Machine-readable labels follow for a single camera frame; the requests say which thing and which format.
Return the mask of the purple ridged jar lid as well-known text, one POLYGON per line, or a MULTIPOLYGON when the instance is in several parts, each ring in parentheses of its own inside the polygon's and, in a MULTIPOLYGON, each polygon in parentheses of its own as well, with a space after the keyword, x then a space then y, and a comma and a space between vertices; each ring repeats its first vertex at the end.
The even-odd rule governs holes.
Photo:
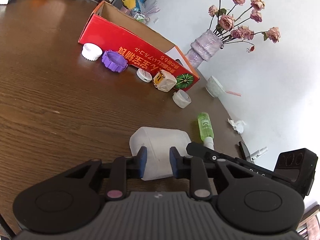
POLYGON ((123 72, 128 67, 125 58, 118 52, 112 50, 106 50, 103 53, 102 63, 107 69, 117 73, 123 72))

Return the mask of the green spray bottle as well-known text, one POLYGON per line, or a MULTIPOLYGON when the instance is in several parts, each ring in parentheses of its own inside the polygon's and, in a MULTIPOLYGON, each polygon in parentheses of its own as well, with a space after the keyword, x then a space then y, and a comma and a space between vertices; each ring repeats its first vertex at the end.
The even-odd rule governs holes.
POLYGON ((199 124, 200 137, 203 141, 203 145, 211 150, 214 150, 214 132, 208 113, 201 112, 198 114, 197 121, 199 124))

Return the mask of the translucent white plastic jar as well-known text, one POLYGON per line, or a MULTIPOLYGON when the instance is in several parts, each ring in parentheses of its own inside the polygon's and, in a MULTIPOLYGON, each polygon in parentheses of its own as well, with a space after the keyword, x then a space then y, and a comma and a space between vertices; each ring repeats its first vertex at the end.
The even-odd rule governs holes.
POLYGON ((171 147, 181 156, 187 155, 186 147, 191 142, 187 132, 179 129, 140 127, 131 136, 129 146, 136 155, 142 146, 147 148, 147 161, 143 180, 156 180, 172 176, 169 159, 171 147))

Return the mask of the pale green ceramic bowl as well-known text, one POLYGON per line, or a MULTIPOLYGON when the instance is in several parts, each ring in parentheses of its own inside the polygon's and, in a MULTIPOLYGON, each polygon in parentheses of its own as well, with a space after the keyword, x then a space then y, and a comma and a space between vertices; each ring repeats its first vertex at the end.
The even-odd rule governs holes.
POLYGON ((221 83, 214 77, 210 76, 205 86, 207 92, 214 98, 218 98, 225 93, 221 83))

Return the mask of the pink spoon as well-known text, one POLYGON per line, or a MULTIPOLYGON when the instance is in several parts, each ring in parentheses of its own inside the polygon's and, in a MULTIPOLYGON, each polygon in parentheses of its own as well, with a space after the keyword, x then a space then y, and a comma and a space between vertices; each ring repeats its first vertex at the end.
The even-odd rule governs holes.
POLYGON ((231 95, 235 95, 235 96, 239 96, 239 97, 242 96, 240 93, 232 92, 232 91, 229 91, 229 90, 225 90, 225 93, 231 94, 231 95))

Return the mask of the white ridged jar lid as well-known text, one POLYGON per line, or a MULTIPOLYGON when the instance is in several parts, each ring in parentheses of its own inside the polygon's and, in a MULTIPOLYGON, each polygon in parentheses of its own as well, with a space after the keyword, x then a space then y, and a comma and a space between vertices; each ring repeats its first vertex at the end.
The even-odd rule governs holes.
POLYGON ((89 61, 97 61, 102 54, 102 49, 93 43, 85 43, 81 51, 81 55, 89 61))

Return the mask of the dried pink rose bouquet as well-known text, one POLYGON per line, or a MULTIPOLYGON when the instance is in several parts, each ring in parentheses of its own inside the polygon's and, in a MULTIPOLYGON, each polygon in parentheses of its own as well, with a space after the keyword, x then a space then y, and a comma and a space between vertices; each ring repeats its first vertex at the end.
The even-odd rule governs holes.
POLYGON ((233 2, 231 9, 223 8, 222 1, 219 0, 218 6, 211 5, 208 8, 208 14, 211 17, 208 29, 217 37, 220 49, 223 49, 227 44, 245 43, 250 45, 247 52, 253 52, 255 45, 252 40, 259 34, 263 36, 264 41, 279 42, 280 31, 278 27, 256 32, 244 25, 248 21, 255 23, 263 21, 262 11, 265 9, 263 0, 249 0, 249 7, 239 16, 234 16, 234 9, 245 5, 246 0, 231 0, 233 2))

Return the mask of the red cardboard tray box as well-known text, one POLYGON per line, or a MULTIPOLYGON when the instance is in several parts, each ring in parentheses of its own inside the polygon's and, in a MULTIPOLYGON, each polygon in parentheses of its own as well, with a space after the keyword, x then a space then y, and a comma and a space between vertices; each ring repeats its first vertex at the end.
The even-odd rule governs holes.
POLYGON ((165 70, 176 78, 177 89, 186 91, 200 79, 178 46, 105 1, 92 11, 78 42, 116 51, 152 76, 165 70))

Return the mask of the crumpled white tissue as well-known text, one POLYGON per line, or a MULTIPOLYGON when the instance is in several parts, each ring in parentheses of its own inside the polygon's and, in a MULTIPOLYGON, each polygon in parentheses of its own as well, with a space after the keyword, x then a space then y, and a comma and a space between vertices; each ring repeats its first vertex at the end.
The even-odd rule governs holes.
POLYGON ((242 134, 244 132, 246 123, 243 120, 234 121, 232 119, 228 119, 228 123, 232 126, 233 130, 238 134, 242 134))

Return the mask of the flat white round case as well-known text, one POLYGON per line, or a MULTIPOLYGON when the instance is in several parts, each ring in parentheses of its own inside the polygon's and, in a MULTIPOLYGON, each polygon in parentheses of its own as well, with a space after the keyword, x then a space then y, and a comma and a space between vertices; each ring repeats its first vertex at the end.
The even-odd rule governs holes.
POLYGON ((146 83, 150 83, 152 81, 152 75, 141 68, 138 68, 138 70, 136 71, 136 74, 142 81, 146 83))

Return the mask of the purple textured flower vase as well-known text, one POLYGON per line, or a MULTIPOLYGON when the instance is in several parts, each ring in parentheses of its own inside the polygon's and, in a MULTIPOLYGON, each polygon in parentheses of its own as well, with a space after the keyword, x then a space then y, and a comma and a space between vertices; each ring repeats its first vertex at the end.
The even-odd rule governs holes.
POLYGON ((190 44, 185 57, 194 68, 198 68, 203 61, 208 62, 223 47, 222 40, 208 29, 190 44))

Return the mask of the small translucent plastic cup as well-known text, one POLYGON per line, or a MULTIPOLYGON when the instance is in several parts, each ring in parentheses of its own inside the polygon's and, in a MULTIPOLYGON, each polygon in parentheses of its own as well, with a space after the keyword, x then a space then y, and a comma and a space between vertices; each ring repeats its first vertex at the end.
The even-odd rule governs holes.
POLYGON ((181 89, 179 89, 178 91, 174 92, 174 94, 172 96, 172 100, 181 109, 184 109, 189 104, 191 104, 190 96, 185 91, 183 91, 181 89))

